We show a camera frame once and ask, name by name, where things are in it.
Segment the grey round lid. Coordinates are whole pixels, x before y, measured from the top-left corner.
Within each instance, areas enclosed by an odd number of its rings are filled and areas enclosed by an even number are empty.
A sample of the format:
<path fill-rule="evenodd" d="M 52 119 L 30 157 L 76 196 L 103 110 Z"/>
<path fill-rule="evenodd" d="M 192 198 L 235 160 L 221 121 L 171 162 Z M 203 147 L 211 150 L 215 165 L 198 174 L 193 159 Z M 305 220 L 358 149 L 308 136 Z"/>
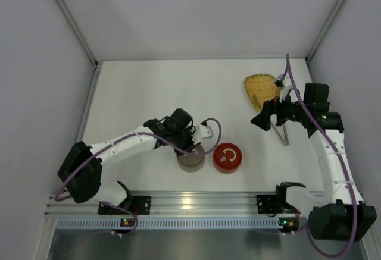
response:
<path fill-rule="evenodd" d="M 181 160 L 182 162 L 198 162 L 200 160 L 204 160 L 204 148 L 202 145 L 198 145 L 192 149 L 192 152 L 189 154 L 184 154 L 177 157 L 177 160 Z"/>

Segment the red round lid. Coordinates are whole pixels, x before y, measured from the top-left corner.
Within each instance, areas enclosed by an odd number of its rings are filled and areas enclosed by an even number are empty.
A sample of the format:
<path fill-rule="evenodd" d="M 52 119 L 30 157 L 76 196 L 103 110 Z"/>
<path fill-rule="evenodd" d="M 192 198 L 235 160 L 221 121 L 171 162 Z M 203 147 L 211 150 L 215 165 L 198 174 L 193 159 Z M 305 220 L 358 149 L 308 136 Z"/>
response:
<path fill-rule="evenodd" d="M 214 163 L 224 168 L 240 166 L 242 158 L 242 151 L 233 143 L 221 143 L 213 152 Z"/>

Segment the red-based metal lunch tin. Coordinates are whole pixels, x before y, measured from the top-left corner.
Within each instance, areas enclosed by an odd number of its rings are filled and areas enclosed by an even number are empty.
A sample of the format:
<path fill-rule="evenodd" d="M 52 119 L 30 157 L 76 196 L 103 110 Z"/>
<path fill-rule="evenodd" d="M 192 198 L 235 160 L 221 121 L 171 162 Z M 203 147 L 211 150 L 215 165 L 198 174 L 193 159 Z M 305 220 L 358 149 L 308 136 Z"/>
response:
<path fill-rule="evenodd" d="M 231 174 L 238 170 L 238 168 L 241 166 L 242 161 L 233 161 L 225 160 L 223 162 L 219 160 L 214 160 L 213 164 L 217 171 L 224 173 L 224 174 Z"/>

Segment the grey tin with orange food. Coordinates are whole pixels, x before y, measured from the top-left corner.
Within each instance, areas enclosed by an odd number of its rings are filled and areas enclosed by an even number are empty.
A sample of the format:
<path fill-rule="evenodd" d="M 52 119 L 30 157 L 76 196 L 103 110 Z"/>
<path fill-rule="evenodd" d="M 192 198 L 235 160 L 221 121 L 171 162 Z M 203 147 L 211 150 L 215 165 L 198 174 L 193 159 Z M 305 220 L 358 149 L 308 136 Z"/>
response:
<path fill-rule="evenodd" d="M 195 172 L 200 170 L 204 166 L 204 160 L 200 160 L 198 162 L 182 162 L 181 160 L 178 160 L 179 167 L 186 171 L 186 172 Z"/>

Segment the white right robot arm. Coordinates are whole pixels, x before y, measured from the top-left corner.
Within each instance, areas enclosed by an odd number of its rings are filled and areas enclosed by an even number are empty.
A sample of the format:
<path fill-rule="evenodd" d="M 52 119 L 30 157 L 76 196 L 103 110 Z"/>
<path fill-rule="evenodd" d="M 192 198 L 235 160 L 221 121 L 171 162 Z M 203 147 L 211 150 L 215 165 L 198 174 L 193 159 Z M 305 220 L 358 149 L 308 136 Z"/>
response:
<path fill-rule="evenodd" d="M 344 126 L 340 114 L 329 110 L 329 87 L 307 83 L 301 102 L 290 97 L 292 86 L 277 81 L 278 94 L 263 104 L 251 120 L 269 131 L 270 117 L 277 126 L 287 121 L 302 124 L 317 157 L 324 195 L 315 197 L 302 183 L 282 182 L 276 186 L 277 204 L 290 207 L 308 219 L 308 228 L 316 240 L 360 241 L 376 221 L 377 213 L 358 192 L 352 178 L 344 146 Z"/>

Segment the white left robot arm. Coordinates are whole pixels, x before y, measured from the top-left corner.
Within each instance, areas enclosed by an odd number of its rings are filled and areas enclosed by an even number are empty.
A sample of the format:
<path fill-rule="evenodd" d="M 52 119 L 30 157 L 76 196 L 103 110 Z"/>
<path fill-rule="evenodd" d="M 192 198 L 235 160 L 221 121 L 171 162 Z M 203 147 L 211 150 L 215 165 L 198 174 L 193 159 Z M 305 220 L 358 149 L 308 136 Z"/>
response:
<path fill-rule="evenodd" d="M 133 155 L 171 145 L 177 154 L 192 152 L 202 139 L 193 118 L 178 108 L 162 121 L 151 119 L 135 131 L 109 141 L 86 145 L 75 143 L 58 170 L 58 177 L 75 203 L 91 199 L 114 206 L 130 202 L 132 194 L 121 181 L 105 181 L 106 168 Z"/>

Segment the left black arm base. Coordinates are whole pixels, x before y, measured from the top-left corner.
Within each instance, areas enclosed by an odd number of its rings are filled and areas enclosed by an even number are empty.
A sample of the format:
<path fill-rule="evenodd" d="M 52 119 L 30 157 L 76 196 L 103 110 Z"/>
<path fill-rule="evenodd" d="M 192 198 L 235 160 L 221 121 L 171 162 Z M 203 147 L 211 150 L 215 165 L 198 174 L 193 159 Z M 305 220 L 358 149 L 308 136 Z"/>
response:
<path fill-rule="evenodd" d="M 119 206 L 124 210 L 135 215 L 149 215 L 151 209 L 151 197 L 147 195 L 143 196 L 132 196 L 126 201 L 123 201 Z M 113 208 L 104 204 L 99 204 L 98 206 L 99 215 L 128 215 L 128 213 L 121 211 L 120 209 Z"/>

